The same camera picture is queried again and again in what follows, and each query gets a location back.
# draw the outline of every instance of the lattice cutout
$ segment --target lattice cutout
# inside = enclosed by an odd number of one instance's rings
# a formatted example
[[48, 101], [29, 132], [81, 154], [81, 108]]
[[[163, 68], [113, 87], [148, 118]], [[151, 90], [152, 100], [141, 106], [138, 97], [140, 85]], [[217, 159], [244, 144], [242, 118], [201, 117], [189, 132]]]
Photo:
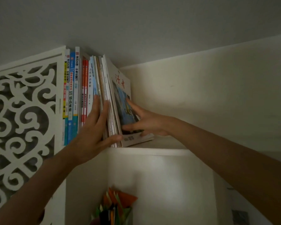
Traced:
[[0, 207], [54, 155], [56, 72], [57, 57], [0, 72]]

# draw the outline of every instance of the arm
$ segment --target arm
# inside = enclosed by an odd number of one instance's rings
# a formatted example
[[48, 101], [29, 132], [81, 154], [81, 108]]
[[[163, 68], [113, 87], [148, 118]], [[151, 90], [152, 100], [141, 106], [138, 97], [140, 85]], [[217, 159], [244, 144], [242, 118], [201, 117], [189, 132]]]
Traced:
[[109, 103], [105, 102], [99, 117], [99, 99], [95, 96], [92, 111], [82, 131], [68, 146], [45, 160], [35, 175], [0, 208], [0, 225], [36, 224], [53, 193], [76, 166], [94, 158], [106, 147], [122, 139], [122, 136], [114, 135], [100, 141], [108, 108]]
[[281, 162], [174, 117], [128, 103], [141, 120], [123, 129], [175, 137], [273, 224], [281, 224]]

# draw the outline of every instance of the picture on magazine cover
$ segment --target picture on magazine cover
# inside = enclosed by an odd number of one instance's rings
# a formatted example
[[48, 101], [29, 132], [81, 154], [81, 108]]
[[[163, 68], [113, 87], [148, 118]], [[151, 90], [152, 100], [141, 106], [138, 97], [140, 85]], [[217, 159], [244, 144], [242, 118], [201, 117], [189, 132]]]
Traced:
[[[132, 124], [139, 121], [135, 113], [132, 111], [131, 106], [126, 102], [126, 98], [130, 99], [130, 97], [114, 82], [112, 82], [112, 84], [113, 84], [113, 90], [116, 100], [116, 108], [118, 111], [121, 126]], [[142, 130], [134, 130], [134, 131], [122, 130], [123, 135], [140, 133], [140, 132], [142, 132]]]

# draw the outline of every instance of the forearm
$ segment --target forearm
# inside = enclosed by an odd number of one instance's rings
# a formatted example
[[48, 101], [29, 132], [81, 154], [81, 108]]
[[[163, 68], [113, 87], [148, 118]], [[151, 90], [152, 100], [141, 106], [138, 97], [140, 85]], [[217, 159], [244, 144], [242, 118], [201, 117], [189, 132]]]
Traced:
[[281, 162], [175, 118], [165, 128], [269, 220], [281, 223]]
[[0, 209], [0, 225], [36, 224], [49, 199], [72, 169], [62, 152], [45, 160], [30, 180]]

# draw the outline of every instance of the person's right arm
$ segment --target person's right arm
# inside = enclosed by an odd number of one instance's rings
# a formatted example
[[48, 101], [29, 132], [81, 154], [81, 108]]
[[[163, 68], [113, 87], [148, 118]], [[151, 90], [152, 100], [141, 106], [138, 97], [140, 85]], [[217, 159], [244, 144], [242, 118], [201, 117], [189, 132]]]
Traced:
[[273, 224], [281, 224], [281, 162], [174, 117], [147, 111], [130, 100], [141, 117], [124, 130], [171, 135], [253, 204]]

